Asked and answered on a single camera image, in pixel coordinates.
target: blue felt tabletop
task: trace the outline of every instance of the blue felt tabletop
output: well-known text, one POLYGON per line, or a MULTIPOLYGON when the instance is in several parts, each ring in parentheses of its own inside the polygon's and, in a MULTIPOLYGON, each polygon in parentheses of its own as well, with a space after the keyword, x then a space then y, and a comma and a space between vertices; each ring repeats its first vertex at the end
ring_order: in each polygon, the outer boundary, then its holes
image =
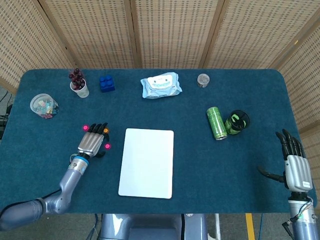
MULTIPOLYGON (((111 149, 92 159, 72 196, 71 213, 247 213, 288 212, 290 192, 262 177, 256 167, 281 174, 284 161, 276 131, 299 137, 283 77, 272 69, 84 69, 89 89, 79 98, 68 69, 37 69, 20 82, 0 144, 0 209, 59 188, 77 151, 84 124, 108 122, 111 149), (140 79, 176 72, 182 93, 143 99, 140 79), (210 83, 197 86, 206 73, 210 83), (112 75, 115 91, 102 93, 99 77, 112 75), (40 93, 59 104, 44 119, 30 110, 40 93), (238 135, 216 141, 206 110, 217 106, 223 120, 233 110, 250 116, 238 135), (174 131, 171 199, 118 195, 127 128, 174 131)), ((316 199, 315 191, 310 195, 316 199)))

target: blue lego brick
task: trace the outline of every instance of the blue lego brick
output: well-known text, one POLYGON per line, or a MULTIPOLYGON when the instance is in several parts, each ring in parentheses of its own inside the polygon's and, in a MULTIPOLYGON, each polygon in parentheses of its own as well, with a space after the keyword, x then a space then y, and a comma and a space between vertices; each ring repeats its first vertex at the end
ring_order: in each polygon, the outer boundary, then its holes
POLYGON ((101 92, 106 93, 106 92, 111 92, 111 91, 116 90, 115 82, 112 79, 112 76, 110 76, 110 75, 101 76, 99 81, 100 81, 101 92))

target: yellow tape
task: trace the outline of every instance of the yellow tape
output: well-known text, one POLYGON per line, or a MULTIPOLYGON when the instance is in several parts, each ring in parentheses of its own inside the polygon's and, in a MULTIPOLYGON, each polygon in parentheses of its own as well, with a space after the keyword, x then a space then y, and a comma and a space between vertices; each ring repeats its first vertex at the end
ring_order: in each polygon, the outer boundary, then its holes
POLYGON ((248 231, 248 240, 255 240, 254 223, 252 221, 251 213, 245 214, 245 221, 246 221, 246 229, 248 231))

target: woven partition wall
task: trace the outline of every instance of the woven partition wall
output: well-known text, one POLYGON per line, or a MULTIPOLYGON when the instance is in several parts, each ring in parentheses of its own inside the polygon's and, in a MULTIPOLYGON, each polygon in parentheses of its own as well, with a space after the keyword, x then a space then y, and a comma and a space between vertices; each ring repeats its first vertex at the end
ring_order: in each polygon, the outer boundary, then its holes
POLYGON ((31 0, 1 1, 0 39, 0 78, 11 92, 27 70, 72 67, 31 0))
POLYGON ((208 68, 268 68, 320 7, 314 0, 230 0, 208 68))
POLYGON ((41 0, 40 3, 79 67, 133 68, 125 1, 41 0))
POLYGON ((198 68, 218 0, 137 0, 144 68, 198 68))
POLYGON ((299 129, 320 121, 320 27, 279 68, 299 129))
POLYGON ((318 200, 320 199, 320 131, 302 137, 303 147, 309 160, 313 183, 318 200))

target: wet wipes package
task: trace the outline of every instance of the wet wipes package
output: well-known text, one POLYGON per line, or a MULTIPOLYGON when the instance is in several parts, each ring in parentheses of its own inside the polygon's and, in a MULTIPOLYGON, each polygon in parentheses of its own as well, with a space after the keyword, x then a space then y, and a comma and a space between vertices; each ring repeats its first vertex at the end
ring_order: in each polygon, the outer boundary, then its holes
POLYGON ((179 76, 175 72, 167 72, 141 79, 142 97, 144 99, 158 99, 178 95, 182 92, 178 78, 179 76))

